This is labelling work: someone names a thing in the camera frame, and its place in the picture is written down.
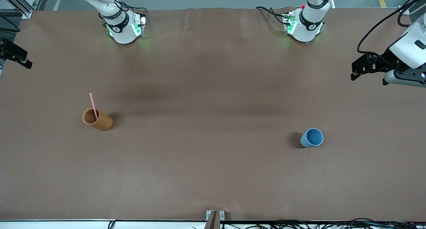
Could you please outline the pink chopstick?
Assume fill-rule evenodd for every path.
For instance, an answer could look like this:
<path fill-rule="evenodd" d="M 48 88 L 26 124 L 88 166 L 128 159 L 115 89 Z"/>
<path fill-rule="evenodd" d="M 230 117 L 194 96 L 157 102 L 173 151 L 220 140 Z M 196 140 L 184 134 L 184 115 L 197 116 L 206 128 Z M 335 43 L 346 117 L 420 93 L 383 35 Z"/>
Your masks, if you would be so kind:
<path fill-rule="evenodd" d="M 93 109 L 93 112 L 94 112 L 95 119 L 98 120 L 99 116 L 98 116 L 98 112 L 97 112 L 97 109 L 96 109 L 96 106 L 95 106 L 93 94 L 89 93 L 89 96 L 90 96 L 90 101 L 91 101 L 91 105 L 92 105 L 92 109 Z"/>

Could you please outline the aluminium frame profile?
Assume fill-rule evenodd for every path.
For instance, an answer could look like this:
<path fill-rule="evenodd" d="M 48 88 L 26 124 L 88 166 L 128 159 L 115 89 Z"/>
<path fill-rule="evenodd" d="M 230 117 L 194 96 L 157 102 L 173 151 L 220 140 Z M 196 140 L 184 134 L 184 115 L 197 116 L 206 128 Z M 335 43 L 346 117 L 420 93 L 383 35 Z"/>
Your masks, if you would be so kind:
<path fill-rule="evenodd" d="M 0 13 L 20 13 L 23 19 L 29 19 L 32 12 L 39 10 L 42 0 L 0 0 Z"/>
<path fill-rule="evenodd" d="M 402 11 L 402 7 L 402 5 L 398 6 L 400 12 L 402 12 L 403 15 L 407 15 L 412 23 L 426 13 L 426 0 L 415 2 L 410 7 L 406 6 L 404 11 Z"/>

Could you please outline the brown wooden cup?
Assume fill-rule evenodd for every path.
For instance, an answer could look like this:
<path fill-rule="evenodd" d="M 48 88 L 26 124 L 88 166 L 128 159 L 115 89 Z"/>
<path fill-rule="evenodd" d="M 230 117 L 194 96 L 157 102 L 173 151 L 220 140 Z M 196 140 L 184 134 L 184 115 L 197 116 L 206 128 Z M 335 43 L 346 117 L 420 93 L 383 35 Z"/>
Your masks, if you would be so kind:
<path fill-rule="evenodd" d="M 110 116 L 93 108 L 88 108 L 83 112 L 82 121 L 100 131 L 108 131 L 113 127 L 113 120 Z"/>

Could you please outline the blue cup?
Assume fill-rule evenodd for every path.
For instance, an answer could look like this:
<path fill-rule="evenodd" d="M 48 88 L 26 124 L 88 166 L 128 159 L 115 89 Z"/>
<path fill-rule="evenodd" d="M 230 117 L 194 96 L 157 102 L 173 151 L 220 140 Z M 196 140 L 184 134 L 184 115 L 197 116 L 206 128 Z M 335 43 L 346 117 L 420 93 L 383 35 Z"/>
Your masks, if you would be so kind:
<path fill-rule="evenodd" d="M 323 133 L 317 128 L 308 129 L 300 138 L 300 144 L 303 147 L 319 146 L 324 141 Z"/>

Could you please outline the metal bracket with post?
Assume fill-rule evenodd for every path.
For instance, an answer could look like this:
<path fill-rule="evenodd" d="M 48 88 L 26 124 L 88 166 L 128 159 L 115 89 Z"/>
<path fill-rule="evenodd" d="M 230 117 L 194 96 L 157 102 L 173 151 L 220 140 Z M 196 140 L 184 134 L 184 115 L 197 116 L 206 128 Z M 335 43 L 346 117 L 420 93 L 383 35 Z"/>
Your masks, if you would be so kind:
<path fill-rule="evenodd" d="M 224 220 L 224 210 L 207 210 L 204 229 L 224 229 L 224 225 L 222 224 Z"/>

